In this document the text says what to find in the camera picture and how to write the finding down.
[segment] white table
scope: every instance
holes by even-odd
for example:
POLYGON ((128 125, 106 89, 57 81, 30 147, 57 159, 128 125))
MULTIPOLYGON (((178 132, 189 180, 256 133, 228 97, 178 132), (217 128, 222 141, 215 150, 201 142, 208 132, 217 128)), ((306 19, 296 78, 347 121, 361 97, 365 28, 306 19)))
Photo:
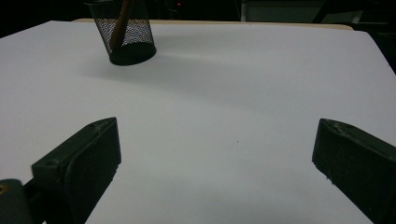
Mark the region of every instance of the white table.
POLYGON ((122 164, 87 223, 371 223, 311 162, 320 118, 396 145, 396 76, 366 33, 151 26, 158 53, 109 62, 91 22, 0 39, 0 179, 117 117, 122 164))

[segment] pen holder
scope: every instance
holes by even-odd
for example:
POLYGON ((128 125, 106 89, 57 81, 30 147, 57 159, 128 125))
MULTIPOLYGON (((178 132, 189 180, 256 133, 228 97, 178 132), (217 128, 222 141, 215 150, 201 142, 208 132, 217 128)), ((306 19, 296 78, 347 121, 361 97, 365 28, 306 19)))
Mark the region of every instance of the pen holder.
POLYGON ((155 55, 144 0, 88 0, 110 61, 116 65, 142 63, 155 55))

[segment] brown stick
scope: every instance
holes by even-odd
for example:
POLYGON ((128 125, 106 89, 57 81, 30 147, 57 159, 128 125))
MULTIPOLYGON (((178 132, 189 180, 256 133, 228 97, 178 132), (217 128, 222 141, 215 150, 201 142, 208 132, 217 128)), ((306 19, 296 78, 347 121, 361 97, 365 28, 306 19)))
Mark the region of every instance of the brown stick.
POLYGON ((126 27, 128 25, 129 20, 129 11, 134 0, 123 0, 122 7, 120 11, 120 16, 117 19, 116 26, 114 27, 113 34, 110 37, 110 48, 112 50, 118 49, 122 46, 126 27))

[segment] tabletop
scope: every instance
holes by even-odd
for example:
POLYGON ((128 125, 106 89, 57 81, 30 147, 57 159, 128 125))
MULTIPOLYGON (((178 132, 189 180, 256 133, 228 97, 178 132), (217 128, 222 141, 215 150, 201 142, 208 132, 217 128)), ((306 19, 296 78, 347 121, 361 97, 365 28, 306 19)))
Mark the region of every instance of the tabletop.
POLYGON ((364 32, 152 24, 116 66, 92 22, 0 39, 0 179, 116 117, 122 163, 87 223, 371 223, 311 161, 318 121, 396 145, 396 76, 364 32))

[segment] mesh pencil holder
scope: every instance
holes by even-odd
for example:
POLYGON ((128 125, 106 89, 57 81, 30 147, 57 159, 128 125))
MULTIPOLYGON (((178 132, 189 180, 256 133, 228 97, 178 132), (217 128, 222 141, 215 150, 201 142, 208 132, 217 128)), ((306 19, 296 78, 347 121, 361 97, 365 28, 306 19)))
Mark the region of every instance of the mesh pencil holder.
POLYGON ((112 63, 132 65, 155 55, 144 0, 88 0, 89 7, 112 63))

